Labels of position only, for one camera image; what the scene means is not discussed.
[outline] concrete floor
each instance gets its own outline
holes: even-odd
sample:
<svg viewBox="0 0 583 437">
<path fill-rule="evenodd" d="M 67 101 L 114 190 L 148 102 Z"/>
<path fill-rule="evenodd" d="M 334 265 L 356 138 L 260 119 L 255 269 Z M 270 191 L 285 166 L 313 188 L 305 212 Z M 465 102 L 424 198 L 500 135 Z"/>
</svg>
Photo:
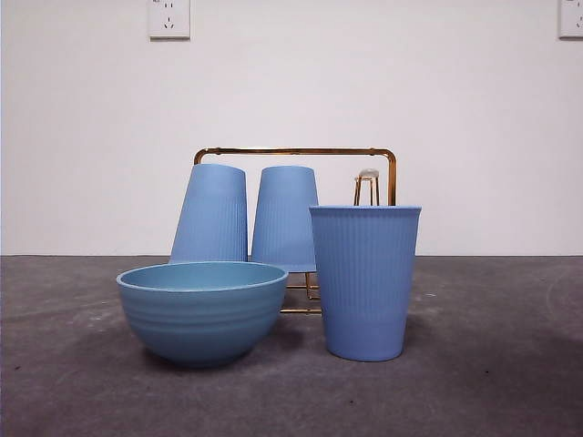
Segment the concrete floor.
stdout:
<svg viewBox="0 0 583 437">
<path fill-rule="evenodd" d="M 583 258 L 420 258 L 404 354 L 346 361 L 320 316 L 241 360 L 144 351 L 115 277 L 161 257 L 2 258 L 4 436 L 581 436 Z"/>
</svg>

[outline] ribbed plastic cup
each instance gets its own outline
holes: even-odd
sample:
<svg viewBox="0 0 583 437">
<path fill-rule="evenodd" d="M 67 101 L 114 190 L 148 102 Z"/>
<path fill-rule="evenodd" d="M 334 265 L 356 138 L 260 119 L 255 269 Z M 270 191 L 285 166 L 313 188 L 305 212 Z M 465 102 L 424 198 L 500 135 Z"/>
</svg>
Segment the ribbed plastic cup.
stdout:
<svg viewBox="0 0 583 437">
<path fill-rule="evenodd" d="M 311 168 L 264 168 L 251 259 L 289 272 L 315 271 L 309 211 L 312 205 L 318 205 L 318 194 Z"/>
<path fill-rule="evenodd" d="M 326 347 L 357 361 L 403 350 L 420 207 L 312 207 Z"/>
<path fill-rule="evenodd" d="M 246 260 L 245 172 L 219 164 L 195 165 L 169 262 Z"/>
</svg>

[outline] blue bowl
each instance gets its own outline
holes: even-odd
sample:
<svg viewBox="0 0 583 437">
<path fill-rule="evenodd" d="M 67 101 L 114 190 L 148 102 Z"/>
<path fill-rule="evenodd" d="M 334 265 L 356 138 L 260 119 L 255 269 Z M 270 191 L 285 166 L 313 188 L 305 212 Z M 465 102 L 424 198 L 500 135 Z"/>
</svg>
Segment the blue bowl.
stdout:
<svg viewBox="0 0 583 437">
<path fill-rule="evenodd" d="M 253 262 L 162 264 L 118 276 L 130 328 L 144 345 L 187 367 L 236 360 L 277 320 L 288 273 Z"/>
</svg>

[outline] gold metal rack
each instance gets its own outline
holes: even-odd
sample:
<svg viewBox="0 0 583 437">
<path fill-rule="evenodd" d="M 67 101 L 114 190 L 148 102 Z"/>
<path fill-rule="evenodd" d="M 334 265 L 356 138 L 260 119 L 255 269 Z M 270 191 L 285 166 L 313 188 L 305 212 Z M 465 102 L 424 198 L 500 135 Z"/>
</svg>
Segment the gold metal rack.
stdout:
<svg viewBox="0 0 583 437">
<path fill-rule="evenodd" d="M 397 185 L 397 160 L 391 150 L 386 148 L 203 148 L 194 157 L 194 163 L 200 164 L 206 155 L 344 155 L 344 156 L 382 156 L 388 161 L 387 166 L 387 204 L 395 205 Z M 320 298 L 312 292 L 318 290 L 318 285 L 312 284 L 311 273 L 304 272 L 305 286 L 288 285 L 288 289 L 306 290 L 308 300 Z M 322 314 L 320 308 L 284 308 L 283 313 L 291 314 Z"/>
</svg>

